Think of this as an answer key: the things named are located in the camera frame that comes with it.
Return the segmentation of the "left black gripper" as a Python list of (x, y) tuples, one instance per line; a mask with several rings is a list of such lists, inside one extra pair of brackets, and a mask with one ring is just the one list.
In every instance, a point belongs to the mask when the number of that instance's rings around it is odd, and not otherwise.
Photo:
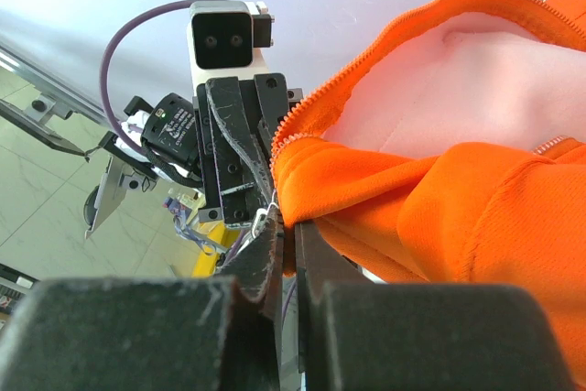
[(229, 229), (252, 225), (271, 202), (272, 142), (302, 90), (289, 88), (282, 73), (256, 74), (254, 81), (212, 78), (194, 97), (202, 188), (202, 223), (222, 221)]

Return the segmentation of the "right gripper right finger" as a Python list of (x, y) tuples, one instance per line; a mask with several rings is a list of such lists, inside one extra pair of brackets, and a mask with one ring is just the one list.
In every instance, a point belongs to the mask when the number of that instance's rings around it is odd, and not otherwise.
[(508, 285), (376, 284), (295, 228), (310, 390), (571, 390), (542, 309)]

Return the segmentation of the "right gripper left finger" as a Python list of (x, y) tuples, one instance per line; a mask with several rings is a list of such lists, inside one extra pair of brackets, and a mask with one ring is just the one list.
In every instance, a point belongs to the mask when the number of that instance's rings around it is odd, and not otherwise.
[(1, 338), (4, 390), (277, 390), (277, 210), (217, 275), (43, 281)]

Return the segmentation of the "orange zip jacket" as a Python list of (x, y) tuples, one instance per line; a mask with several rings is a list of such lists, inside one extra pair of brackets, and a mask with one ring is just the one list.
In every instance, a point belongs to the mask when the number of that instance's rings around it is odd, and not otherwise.
[(512, 284), (585, 387), (585, 0), (434, 0), (279, 125), (287, 228), (387, 282)]

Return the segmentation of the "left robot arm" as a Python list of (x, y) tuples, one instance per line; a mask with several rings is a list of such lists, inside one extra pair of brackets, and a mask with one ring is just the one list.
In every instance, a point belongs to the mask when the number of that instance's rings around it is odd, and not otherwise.
[(201, 222), (244, 229), (271, 201), (271, 143), (302, 97), (283, 74), (265, 73), (249, 80), (212, 78), (197, 86), (191, 100), (170, 93), (156, 107), (135, 97), (125, 112), (145, 112), (140, 145), (186, 174), (189, 187), (203, 194)]

